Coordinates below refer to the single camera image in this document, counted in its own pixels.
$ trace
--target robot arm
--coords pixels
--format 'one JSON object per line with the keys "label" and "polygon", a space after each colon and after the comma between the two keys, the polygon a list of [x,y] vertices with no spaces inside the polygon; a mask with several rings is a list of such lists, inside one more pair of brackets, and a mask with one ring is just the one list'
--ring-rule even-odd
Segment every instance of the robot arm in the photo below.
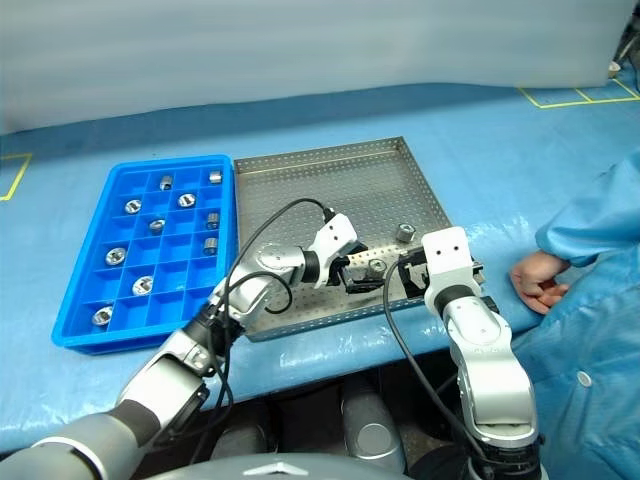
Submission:
{"label": "robot arm", "polygon": [[[349,219],[331,218],[306,250],[267,245],[238,264],[230,285],[254,272],[271,272],[287,285],[339,282],[347,253],[362,249]],[[231,342],[266,307],[279,284],[253,276],[228,293]],[[0,464],[2,478],[126,479],[159,440],[179,435],[209,395],[227,347],[222,298],[226,279],[184,328],[175,331],[122,390],[109,412],[82,417]],[[379,281],[371,288],[382,285]]]}
{"label": "robot arm", "polygon": [[[408,273],[408,265],[421,263],[427,265],[426,289],[417,288]],[[486,457],[473,460],[477,478],[485,478],[487,467],[508,471],[509,478],[540,478],[533,386],[511,350],[509,324],[489,297],[480,298],[474,277],[481,266],[471,258],[464,230],[426,234],[422,248],[398,265],[407,295],[424,293],[451,340],[464,423]]]}

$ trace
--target metal nut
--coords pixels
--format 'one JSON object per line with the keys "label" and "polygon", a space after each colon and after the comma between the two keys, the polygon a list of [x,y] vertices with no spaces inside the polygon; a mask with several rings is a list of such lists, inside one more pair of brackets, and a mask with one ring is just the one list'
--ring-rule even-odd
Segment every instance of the metal nut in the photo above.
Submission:
{"label": "metal nut", "polygon": [[104,263],[113,267],[114,265],[120,265],[127,257],[127,249],[123,247],[112,248],[107,252],[104,257]]}
{"label": "metal nut", "polygon": [[212,170],[209,172],[209,183],[214,185],[222,183],[222,172],[220,170]]}
{"label": "metal nut", "polygon": [[215,255],[218,251],[218,239],[216,237],[209,237],[204,241],[204,249],[202,250],[205,255]]}
{"label": "metal nut", "polygon": [[384,263],[379,258],[373,258],[369,260],[366,276],[371,279],[379,280],[382,277],[384,277],[384,272],[386,271],[387,271],[387,264]]}
{"label": "metal nut", "polygon": [[190,208],[196,204],[196,196],[193,193],[185,193],[178,198],[178,205],[182,208]]}
{"label": "metal nut", "polygon": [[215,230],[216,228],[218,228],[219,224],[220,224],[220,214],[218,212],[211,212],[209,215],[207,215],[208,230]]}
{"label": "metal nut", "polygon": [[413,240],[413,236],[416,234],[416,229],[413,225],[408,223],[401,223],[396,230],[396,240],[402,243],[410,243]]}
{"label": "metal nut", "polygon": [[160,190],[171,190],[173,185],[173,178],[171,175],[165,175],[160,179]]}
{"label": "metal nut", "polygon": [[162,229],[164,228],[164,218],[158,218],[149,222],[149,230],[151,230],[152,235],[160,235],[162,233]]}
{"label": "metal nut", "polygon": [[100,310],[93,314],[93,317],[91,317],[91,323],[99,327],[103,327],[111,321],[112,315],[113,307],[111,305],[102,307]]}
{"label": "metal nut", "polygon": [[138,213],[140,211],[140,208],[142,208],[142,201],[138,200],[137,198],[133,200],[129,200],[124,205],[124,211],[130,215],[133,215],[134,213]]}
{"label": "metal nut", "polygon": [[140,277],[138,280],[133,282],[133,287],[131,287],[131,291],[136,296],[148,295],[151,293],[151,289],[153,288],[153,277],[144,276]]}

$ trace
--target white backdrop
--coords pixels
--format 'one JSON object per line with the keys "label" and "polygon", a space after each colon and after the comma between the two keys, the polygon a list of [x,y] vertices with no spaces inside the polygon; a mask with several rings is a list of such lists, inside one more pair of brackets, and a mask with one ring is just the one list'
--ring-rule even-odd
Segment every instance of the white backdrop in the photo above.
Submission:
{"label": "white backdrop", "polygon": [[605,81],[636,0],[0,0],[5,131],[417,82]]}

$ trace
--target blue plastic tray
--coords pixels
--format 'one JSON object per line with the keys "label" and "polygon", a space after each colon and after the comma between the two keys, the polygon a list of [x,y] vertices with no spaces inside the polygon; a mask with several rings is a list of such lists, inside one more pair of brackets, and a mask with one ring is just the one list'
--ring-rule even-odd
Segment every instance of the blue plastic tray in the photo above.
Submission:
{"label": "blue plastic tray", "polygon": [[[209,173],[222,172],[211,184]],[[170,175],[173,185],[160,189]],[[183,326],[224,277],[236,253],[235,202],[231,161],[224,155],[121,164],[113,168],[80,250],[51,335],[56,345],[85,353],[106,353],[159,345]],[[193,207],[178,205],[193,193]],[[139,199],[138,213],[125,204]],[[207,229],[207,214],[218,212],[219,227]],[[164,219],[161,234],[149,223]],[[218,238],[216,255],[205,255],[206,238]],[[105,256],[126,248],[125,261],[109,266]],[[153,277],[147,295],[135,296],[133,283]],[[94,313],[111,305],[105,326],[92,322]]]}

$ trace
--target yellow tape line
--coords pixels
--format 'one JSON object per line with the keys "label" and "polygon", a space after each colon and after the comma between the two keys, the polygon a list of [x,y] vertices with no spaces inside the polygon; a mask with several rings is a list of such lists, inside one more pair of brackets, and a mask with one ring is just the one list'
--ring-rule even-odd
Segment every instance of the yellow tape line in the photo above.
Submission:
{"label": "yellow tape line", "polygon": [[18,188],[18,185],[20,184],[20,181],[24,176],[24,172],[27,170],[27,167],[29,166],[29,162],[31,161],[32,156],[33,154],[31,153],[14,153],[11,155],[3,155],[2,157],[0,157],[0,161],[3,161],[3,162],[5,160],[12,160],[14,158],[24,158],[24,162],[22,162],[22,166],[20,166],[20,170],[18,170],[16,178],[13,179],[13,182],[11,183],[11,187],[9,187],[9,191],[5,195],[0,197],[0,202],[6,202],[8,200],[11,200],[11,197],[13,197],[13,194],[16,192],[16,189]]}
{"label": "yellow tape line", "polygon": [[577,100],[575,102],[541,104],[529,92],[527,92],[526,89],[518,87],[518,91],[520,93],[522,93],[527,98],[527,100],[529,100],[534,106],[536,106],[538,108],[542,108],[542,109],[545,109],[545,108],[560,108],[560,107],[573,107],[573,106],[576,106],[576,105],[597,105],[597,104],[601,104],[601,103],[619,103],[619,102],[637,102],[637,101],[640,101],[640,95],[636,94],[627,85],[622,83],[617,78],[614,78],[612,80],[615,83],[617,83],[620,87],[622,87],[624,90],[626,90],[627,93],[629,93],[629,95],[631,95],[631,96],[630,97],[622,97],[622,98],[603,98],[601,100],[594,100],[593,98],[590,98],[582,90],[580,90],[578,88],[574,88],[573,90],[575,90],[578,95],[580,95],[582,98],[584,98],[584,100]]}

